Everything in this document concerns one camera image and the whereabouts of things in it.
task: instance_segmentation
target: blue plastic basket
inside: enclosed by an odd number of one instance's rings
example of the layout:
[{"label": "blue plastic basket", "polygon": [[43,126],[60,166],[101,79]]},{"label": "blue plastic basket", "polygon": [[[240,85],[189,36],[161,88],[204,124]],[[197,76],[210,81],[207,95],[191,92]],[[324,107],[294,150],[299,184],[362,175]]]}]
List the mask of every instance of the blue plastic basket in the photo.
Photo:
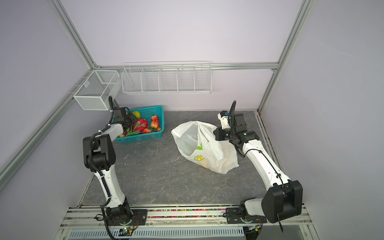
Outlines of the blue plastic basket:
[{"label": "blue plastic basket", "polygon": [[164,110],[163,110],[162,106],[136,108],[136,109],[130,109],[130,111],[131,112],[133,112],[133,111],[140,112],[140,118],[147,119],[149,126],[151,126],[151,122],[152,122],[151,117],[154,115],[158,115],[161,131],[160,132],[150,132],[150,133],[145,133],[145,134],[132,135],[132,136],[128,136],[128,137],[118,137],[115,139],[115,141],[118,141],[121,143],[129,143],[129,142],[144,141],[144,140],[149,140],[149,139],[161,137],[161,135],[164,131]]}]

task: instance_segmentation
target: white wire rack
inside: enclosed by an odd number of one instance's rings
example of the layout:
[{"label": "white wire rack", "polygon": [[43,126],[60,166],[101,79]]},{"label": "white wire rack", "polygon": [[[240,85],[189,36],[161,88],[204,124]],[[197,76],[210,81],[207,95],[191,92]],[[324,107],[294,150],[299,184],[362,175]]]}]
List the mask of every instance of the white wire rack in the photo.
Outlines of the white wire rack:
[{"label": "white wire rack", "polygon": [[108,97],[114,99],[121,88],[115,70],[93,70],[73,97],[84,110],[109,110]]},{"label": "white wire rack", "polygon": [[211,93],[210,62],[124,63],[122,91],[131,94]]}]

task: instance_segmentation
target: ventilation grille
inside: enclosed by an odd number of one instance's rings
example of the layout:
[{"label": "ventilation grille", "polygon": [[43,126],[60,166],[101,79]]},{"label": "ventilation grille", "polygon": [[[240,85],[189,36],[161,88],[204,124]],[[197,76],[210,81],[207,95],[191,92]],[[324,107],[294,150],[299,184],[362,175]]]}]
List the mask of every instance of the ventilation grille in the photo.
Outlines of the ventilation grille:
[{"label": "ventilation grille", "polygon": [[[119,237],[119,228],[112,231],[115,238],[202,238],[202,237],[243,237],[243,227],[168,227],[138,228],[131,237]],[[105,229],[73,229],[71,239],[109,239]]]}]

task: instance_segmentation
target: plastic bag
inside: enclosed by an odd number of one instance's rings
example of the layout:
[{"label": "plastic bag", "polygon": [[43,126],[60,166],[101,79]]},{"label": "plastic bag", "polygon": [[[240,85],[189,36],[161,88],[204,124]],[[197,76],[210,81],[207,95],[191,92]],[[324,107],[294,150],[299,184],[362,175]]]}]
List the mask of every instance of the plastic bag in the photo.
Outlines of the plastic bag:
[{"label": "plastic bag", "polygon": [[215,125],[189,121],[172,130],[181,155],[214,172],[226,174],[238,167],[235,147],[229,141],[216,141]]}]

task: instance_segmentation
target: white wall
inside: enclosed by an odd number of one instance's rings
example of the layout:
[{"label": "white wall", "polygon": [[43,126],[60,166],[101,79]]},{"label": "white wall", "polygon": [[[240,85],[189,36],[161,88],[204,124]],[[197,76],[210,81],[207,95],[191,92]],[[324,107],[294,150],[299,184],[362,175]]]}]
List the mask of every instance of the white wall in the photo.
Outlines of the white wall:
[{"label": "white wall", "polygon": [[73,102],[0,193],[1,239],[50,240],[91,177],[83,138],[109,121],[109,112],[84,111]]},{"label": "white wall", "polygon": [[[0,168],[88,70],[45,0],[0,3]],[[82,139],[109,119],[74,102],[0,193],[1,239],[53,239],[90,178]]]},{"label": "white wall", "polygon": [[276,62],[302,0],[63,0],[97,64]]},{"label": "white wall", "polygon": [[382,239],[384,2],[316,1],[262,115],[320,239]]},{"label": "white wall", "polygon": [[45,0],[0,3],[0,168],[88,70]]},{"label": "white wall", "polygon": [[271,69],[214,70],[210,94],[127,95],[121,91],[116,99],[129,108],[162,105],[165,110],[225,110],[236,100],[236,109],[257,109],[272,73]]}]

